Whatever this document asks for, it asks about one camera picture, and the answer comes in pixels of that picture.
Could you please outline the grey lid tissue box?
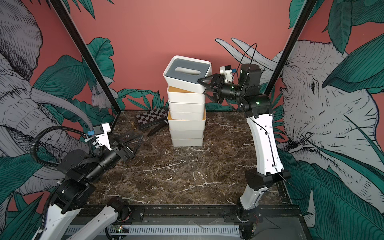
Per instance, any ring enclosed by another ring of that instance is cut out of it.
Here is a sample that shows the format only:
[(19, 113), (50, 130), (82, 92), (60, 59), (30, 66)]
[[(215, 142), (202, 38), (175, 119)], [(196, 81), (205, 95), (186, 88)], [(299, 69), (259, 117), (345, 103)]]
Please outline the grey lid tissue box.
[(183, 121), (202, 121), (205, 118), (205, 111), (198, 113), (188, 113), (188, 112), (175, 112), (169, 110), (169, 116), (173, 120), (183, 120)]
[(206, 88), (198, 83), (199, 79), (212, 74), (212, 64), (209, 61), (174, 56), (167, 65), (163, 76), (169, 87), (202, 94)]

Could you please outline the small bamboo lid tissue box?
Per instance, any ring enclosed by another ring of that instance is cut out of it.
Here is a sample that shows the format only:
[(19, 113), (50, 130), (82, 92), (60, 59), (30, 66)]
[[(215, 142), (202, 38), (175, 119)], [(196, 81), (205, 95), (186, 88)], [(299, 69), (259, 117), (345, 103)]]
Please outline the small bamboo lid tissue box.
[(167, 88), (169, 102), (184, 104), (204, 104), (206, 96), (204, 94), (193, 93), (186, 90), (168, 86)]

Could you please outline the large bamboo lid tissue box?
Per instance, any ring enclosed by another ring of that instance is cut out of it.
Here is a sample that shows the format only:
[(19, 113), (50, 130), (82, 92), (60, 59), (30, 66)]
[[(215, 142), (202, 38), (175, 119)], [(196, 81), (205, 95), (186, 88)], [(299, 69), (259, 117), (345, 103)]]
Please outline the large bamboo lid tissue box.
[(169, 129), (172, 131), (203, 131), (206, 124), (206, 112), (204, 112), (202, 120), (176, 120), (169, 111), (168, 123)]

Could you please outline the yellow lid tissue box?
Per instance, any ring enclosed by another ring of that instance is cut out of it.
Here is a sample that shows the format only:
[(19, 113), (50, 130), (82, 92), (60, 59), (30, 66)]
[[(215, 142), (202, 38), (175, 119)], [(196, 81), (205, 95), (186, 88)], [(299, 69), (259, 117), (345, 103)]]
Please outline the yellow lid tissue box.
[(172, 139), (202, 139), (204, 130), (170, 130)]

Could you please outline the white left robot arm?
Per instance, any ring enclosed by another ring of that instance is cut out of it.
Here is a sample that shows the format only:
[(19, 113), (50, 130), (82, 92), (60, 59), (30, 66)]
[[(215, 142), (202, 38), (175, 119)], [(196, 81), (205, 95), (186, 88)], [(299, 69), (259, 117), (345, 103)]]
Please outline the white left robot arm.
[[(69, 152), (57, 166), (57, 170), (65, 174), (65, 180), (57, 185), (45, 203), (41, 226), (33, 238), (60, 240), (96, 190), (93, 183), (120, 160), (133, 159), (142, 139), (142, 135), (134, 135), (132, 132), (119, 135), (113, 139), (111, 148), (105, 148), (99, 157), (92, 157), (83, 150)], [(71, 239), (92, 240), (113, 222), (128, 220), (131, 213), (127, 201), (114, 197)]]

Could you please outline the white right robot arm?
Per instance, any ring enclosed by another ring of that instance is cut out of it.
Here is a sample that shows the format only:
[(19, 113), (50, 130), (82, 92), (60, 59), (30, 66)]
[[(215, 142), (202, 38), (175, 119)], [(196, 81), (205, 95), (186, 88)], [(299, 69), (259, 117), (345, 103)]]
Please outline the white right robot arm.
[(224, 66), (220, 73), (198, 79), (204, 95), (212, 102), (234, 101), (251, 129), (257, 166), (245, 172), (246, 189), (234, 213), (241, 221), (256, 215), (258, 203), (274, 184), (290, 178), (278, 154), (273, 131), (273, 109), (269, 96), (260, 92), (262, 71), (256, 64), (243, 64), (239, 70)]

